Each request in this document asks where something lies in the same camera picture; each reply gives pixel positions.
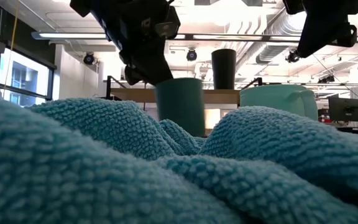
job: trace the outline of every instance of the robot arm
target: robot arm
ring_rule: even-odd
[[[164,57],[165,41],[178,34],[180,21],[166,0],[71,0],[81,16],[89,13],[120,50],[130,85],[143,80],[156,85],[172,77]],[[287,58],[296,62],[325,45],[352,47],[357,29],[347,16],[358,13],[358,0],[283,0],[287,13],[306,11],[299,46]]]

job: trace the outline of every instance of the security camera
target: security camera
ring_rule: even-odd
[[[192,62],[195,61],[197,59],[197,53],[195,49],[189,49],[189,51],[187,52],[187,61]]]
[[[96,58],[93,56],[93,52],[87,52],[84,57],[85,65],[94,65],[96,63]]]

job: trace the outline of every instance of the wall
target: wall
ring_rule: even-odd
[[[63,45],[56,46],[55,65],[58,68],[54,79],[60,84],[53,87],[54,100],[57,96],[59,99],[97,96],[98,74],[67,53]]]

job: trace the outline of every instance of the crumpled fabric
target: crumpled fabric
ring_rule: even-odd
[[[245,107],[203,139],[128,101],[0,100],[0,223],[358,224],[358,135]]]

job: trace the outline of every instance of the black cylinder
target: black cylinder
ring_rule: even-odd
[[[236,51],[219,49],[212,52],[215,90],[233,90],[236,74]]]

